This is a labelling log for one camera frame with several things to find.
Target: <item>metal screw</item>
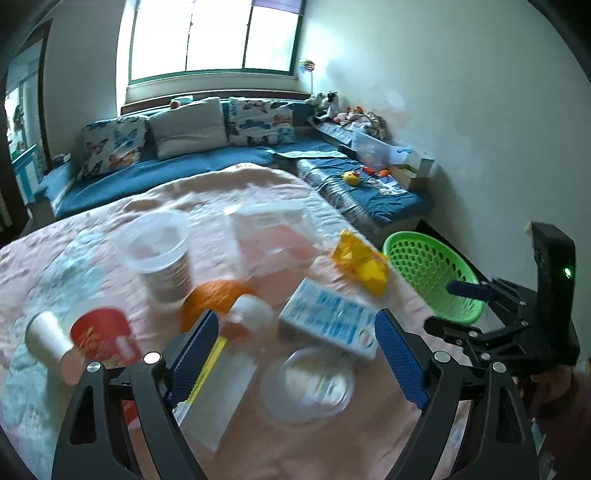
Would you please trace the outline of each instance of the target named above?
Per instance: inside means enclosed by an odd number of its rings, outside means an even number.
[[[442,351],[435,352],[434,357],[435,360],[437,360],[441,364],[446,364],[452,359],[452,357],[449,356],[449,353]]]
[[[507,371],[507,367],[505,366],[505,364],[502,364],[501,362],[493,363],[492,369],[498,374],[504,374]]]
[[[98,362],[91,362],[86,367],[86,370],[88,370],[91,374],[93,374],[97,370],[100,370],[100,363],[98,363]]]
[[[150,352],[144,355],[144,362],[146,362],[148,365],[153,365],[158,363],[161,358],[162,356],[158,352]]]

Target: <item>window pane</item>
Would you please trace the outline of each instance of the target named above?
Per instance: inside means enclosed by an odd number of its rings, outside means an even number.
[[[241,69],[251,0],[197,0],[187,70]]]
[[[190,3],[138,10],[132,80],[184,71],[192,12]]]
[[[247,69],[289,72],[298,15],[254,7],[246,50]]]

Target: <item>yellow plastic bag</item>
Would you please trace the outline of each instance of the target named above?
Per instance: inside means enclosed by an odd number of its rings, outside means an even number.
[[[359,280],[373,295],[381,297],[388,285],[388,260],[364,244],[350,230],[343,230],[332,260],[341,272]]]

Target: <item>clear plastic box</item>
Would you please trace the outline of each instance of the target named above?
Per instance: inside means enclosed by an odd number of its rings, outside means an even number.
[[[376,171],[384,170],[390,166],[390,150],[392,145],[382,142],[377,138],[370,137],[356,130],[353,134],[353,145],[351,148],[357,151],[357,160]]]

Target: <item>green plastic basket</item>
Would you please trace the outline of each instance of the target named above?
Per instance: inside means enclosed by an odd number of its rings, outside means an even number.
[[[478,320],[484,302],[456,297],[446,290],[450,280],[478,283],[472,269],[452,249],[422,233],[397,232],[386,239],[383,250],[435,315],[463,325]]]

